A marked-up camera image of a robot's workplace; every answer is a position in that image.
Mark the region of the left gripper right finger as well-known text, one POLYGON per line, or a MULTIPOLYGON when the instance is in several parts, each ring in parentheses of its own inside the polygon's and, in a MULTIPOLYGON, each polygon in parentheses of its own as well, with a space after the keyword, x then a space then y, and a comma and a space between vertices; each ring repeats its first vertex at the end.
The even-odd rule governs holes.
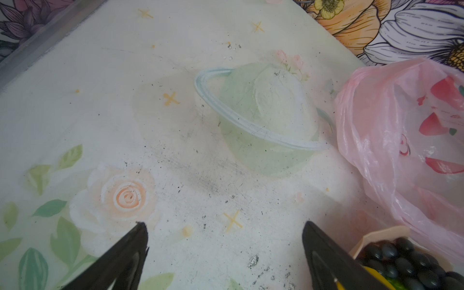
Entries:
POLYGON ((302 242, 314 290, 335 290, 337 282, 346 290, 388 288, 312 221, 304 225, 302 242))

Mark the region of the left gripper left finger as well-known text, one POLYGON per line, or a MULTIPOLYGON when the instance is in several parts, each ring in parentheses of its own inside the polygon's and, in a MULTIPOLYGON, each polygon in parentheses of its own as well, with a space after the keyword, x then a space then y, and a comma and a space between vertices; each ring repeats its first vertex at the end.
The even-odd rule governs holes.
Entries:
POLYGON ((147 253, 148 232, 138 222, 88 269, 63 287, 65 290, 136 290, 147 253))

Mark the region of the yellow fake fruit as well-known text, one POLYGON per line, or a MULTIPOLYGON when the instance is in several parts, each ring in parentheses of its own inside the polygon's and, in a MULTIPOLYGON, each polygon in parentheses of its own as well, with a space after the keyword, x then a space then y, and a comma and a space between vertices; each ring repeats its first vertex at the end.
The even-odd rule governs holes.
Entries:
MULTIPOLYGON (((386 279, 384 278, 380 273, 378 273, 375 269, 369 268, 366 266, 363 266, 363 268, 370 273, 375 279, 377 279, 379 282, 381 282, 384 286, 386 286, 389 290, 395 290, 396 288, 386 279)), ((345 290, 343 285, 336 280, 335 285, 337 287, 337 290, 345 290)))

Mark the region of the dark fake grapes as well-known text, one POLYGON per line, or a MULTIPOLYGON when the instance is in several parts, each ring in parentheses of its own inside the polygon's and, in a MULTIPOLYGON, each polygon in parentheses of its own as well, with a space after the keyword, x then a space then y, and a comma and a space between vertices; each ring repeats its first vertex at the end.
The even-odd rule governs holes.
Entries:
POLYGON ((462 290, 464 275, 445 271, 437 259, 422 253, 408 238, 367 244, 356 260, 384 278, 399 279, 408 290, 462 290))

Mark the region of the pink flower-shaped bowl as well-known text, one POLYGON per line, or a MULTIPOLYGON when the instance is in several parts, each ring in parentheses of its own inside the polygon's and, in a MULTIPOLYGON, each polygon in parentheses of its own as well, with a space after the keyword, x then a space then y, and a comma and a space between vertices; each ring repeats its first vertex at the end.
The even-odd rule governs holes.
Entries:
POLYGON ((434 256, 445 271, 454 271, 454 266, 446 258, 435 253, 434 251, 430 251, 429 249, 419 245, 416 241, 414 241, 410 237, 410 229, 404 225, 398 225, 383 230, 370 232, 364 235, 361 240, 353 247, 353 249, 349 251, 349 256, 351 256, 353 259, 356 259, 361 250, 369 243, 377 243, 385 240, 393 242, 397 238, 401 237, 408 238, 418 249, 418 251, 434 256))

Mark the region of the pink plastic bag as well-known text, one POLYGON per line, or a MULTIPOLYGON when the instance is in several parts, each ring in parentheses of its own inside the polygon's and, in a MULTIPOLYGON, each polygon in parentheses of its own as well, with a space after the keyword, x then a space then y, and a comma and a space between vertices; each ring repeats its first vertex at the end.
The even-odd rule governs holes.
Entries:
POLYGON ((355 70, 335 99, 338 150, 412 238, 464 263, 464 74, 418 58, 355 70))

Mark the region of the bright green fake fruit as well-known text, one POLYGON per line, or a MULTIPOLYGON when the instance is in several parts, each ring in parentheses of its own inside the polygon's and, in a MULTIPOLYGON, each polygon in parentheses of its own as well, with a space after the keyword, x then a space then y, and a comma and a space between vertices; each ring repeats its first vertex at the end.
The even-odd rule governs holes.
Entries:
POLYGON ((385 278, 396 290, 408 290, 408 288, 399 279, 385 278))

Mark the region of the left aluminium corner post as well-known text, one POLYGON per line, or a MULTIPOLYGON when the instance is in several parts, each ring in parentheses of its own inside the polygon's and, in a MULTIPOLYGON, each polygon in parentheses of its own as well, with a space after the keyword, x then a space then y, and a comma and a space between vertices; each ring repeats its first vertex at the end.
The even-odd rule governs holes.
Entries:
POLYGON ((104 1, 1 3, 1 90, 87 20, 104 1))

